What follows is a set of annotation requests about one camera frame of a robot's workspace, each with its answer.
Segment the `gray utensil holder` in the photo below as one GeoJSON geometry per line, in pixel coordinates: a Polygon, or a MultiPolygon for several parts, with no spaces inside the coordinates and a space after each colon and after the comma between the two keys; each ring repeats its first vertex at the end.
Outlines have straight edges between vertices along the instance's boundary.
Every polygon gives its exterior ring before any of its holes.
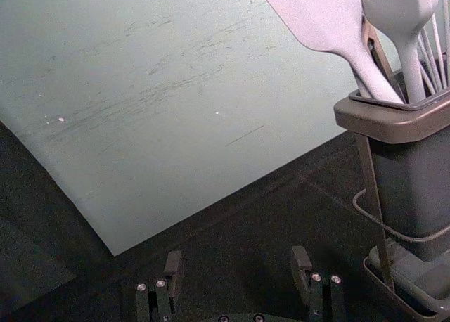
{"type": "Polygon", "coordinates": [[[424,261],[448,250],[450,89],[409,105],[368,100],[355,91],[335,105],[335,117],[368,138],[383,215],[378,224],[424,261]]]}

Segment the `white spatula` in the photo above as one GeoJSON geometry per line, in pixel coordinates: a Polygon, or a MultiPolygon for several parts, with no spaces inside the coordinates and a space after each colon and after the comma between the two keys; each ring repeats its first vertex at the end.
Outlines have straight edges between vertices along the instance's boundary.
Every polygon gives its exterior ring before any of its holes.
{"type": "Polygon", "coordinates": [[[375,99],[403,103],[366,52],[361,0],[267,0],[304,46],[346,59],[375,99]]]}

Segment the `handle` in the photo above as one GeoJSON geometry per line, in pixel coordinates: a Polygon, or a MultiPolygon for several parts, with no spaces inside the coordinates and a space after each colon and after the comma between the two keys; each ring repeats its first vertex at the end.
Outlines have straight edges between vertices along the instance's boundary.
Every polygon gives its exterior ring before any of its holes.
{"type": "Polygon", "coordinates": [[[403,77],[405,79],[406,91],[409,103],[415,103],[425,99],[422,73],[417,53],[417,41],[408,42],[397,47],[399,53],[403,77]]]}
{"type": "Polygon", "coordinates": [[[362,43],[358,49],[352,49],[351,52],[346,53],[343,57],[348,60],[352,69],[374,99],[404,104],[399,95],[395,93],[389,82],[379,71],[362,43]]]}

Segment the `dark floor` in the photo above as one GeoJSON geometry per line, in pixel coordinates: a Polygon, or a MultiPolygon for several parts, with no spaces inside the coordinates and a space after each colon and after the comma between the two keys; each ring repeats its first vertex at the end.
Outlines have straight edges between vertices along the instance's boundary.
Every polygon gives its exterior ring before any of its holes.
{"type": "Polygon", "coordinates": [[[371,226],[351,205],[362,188],[354,139],[345,133],[133,247],[112,266],[63,285],[16,317],[33,311],[36,320],[45,321],[37,318],[45,315],[45,306],[64,311],[58,321],[134,321],[134,284],[159,277],[167,253],[180,249],[185,274],[177,321],[238,312],[305,319],[289,268],[290,246],[303,245],[316,270],[343,277],[350,321],[410,321],[380,298],[362,271],[362,259],[375,245],[371,226]]]}

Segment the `screw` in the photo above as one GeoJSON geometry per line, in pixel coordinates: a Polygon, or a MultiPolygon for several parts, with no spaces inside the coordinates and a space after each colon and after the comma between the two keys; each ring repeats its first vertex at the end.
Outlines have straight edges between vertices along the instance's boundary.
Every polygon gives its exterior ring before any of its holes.
{"type": "Polygon", "coordinates": [[[147,289],[147,285],[146,285],[145,283],[141,283],[141,284],[139,284],[139,285],[136,286],[136,289],[137,289],[139,292],[143,292],[144,290],[147,289]]]}
{"type": "Polygon", "coordinates": [[[320,275],[318,275],[317,273],[312,274],[311,278],[317,282],[322,281],[322,277],[320,275]]]}
{"type": "Polygon", "coordinates": [[[253,316],[253,321],[254,322],[264,322],[264,316],[261,314],[256,314],[255,316],[253,316]]]}
{"type": "Polygon", "coordinates": [[[156,286],[159,287],[159,288],[162,288],[162,287],[164,287],[165,285],[166,285],[166,281],[164,281],[164,280],[159,280],[159,281],[156,283],[156,286]]]}
{"type": "Polygon", "coordinates": [[[331,280],[334,283],[341,283],[342,282],[342,279],[339,276],[337,276],[337,275],[331,276],[331,280]]]}

